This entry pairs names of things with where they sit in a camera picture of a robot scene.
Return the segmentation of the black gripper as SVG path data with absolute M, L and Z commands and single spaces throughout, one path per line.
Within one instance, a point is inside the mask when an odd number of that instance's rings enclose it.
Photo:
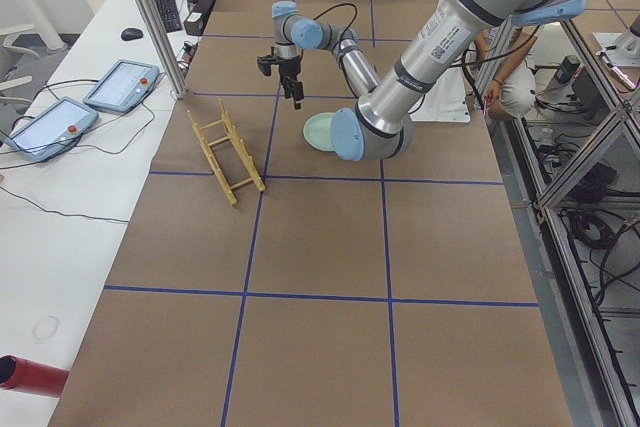
M 280 84 L 283 88 L 284 97 L 293 99 L 294 109 L 301 108 L 301 102 L 304 99 L 303 83 L 296 78 L 301 73 L 301 57 L 292 58 L 275 57 L 274 64 L 278 66 L 280 76 Z

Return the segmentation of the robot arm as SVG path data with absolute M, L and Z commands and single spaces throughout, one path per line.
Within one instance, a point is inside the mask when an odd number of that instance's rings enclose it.
M 284 97 L 291 99 L 295 109 L 301 107 L 304 87 L 298 76 L 302 70 L 303 52 L 329 52 L 342 71 L 347 86 L 355 97 L 370 93 L 380 79 L 359 45 L 357 33 L 349 25 L 337 26 L 303 17 L 293 1 L 278 1 L 272 5 L 271 18 L 274 43 L 270 53 L 257 58 L 257 66 L 265 76 L 276 67 Z
M 541 25 L 581 14 L 587 0 L 443 0 L 412 43 L 384 76 L 378 77 L 353 32 L 301 16 L 293 1 L 272 6 L 275 42 L 257 66 L 279 71 L 286 97 L 300 102 L 302 50 L 330 52 L 358 98 L 337 111 L 330 125 L 333 150 L 343 160 L 385 159 L 404 152 L 413 135 L 411 108 L 436 84 L 484 29 L 511 19 L 515 26 Z

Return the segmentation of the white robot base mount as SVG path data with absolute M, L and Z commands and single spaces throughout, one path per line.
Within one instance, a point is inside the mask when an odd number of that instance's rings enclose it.
M 464 76 L 459 67 L 447 69 L 411 114 L 414 122 L 469 123 Z

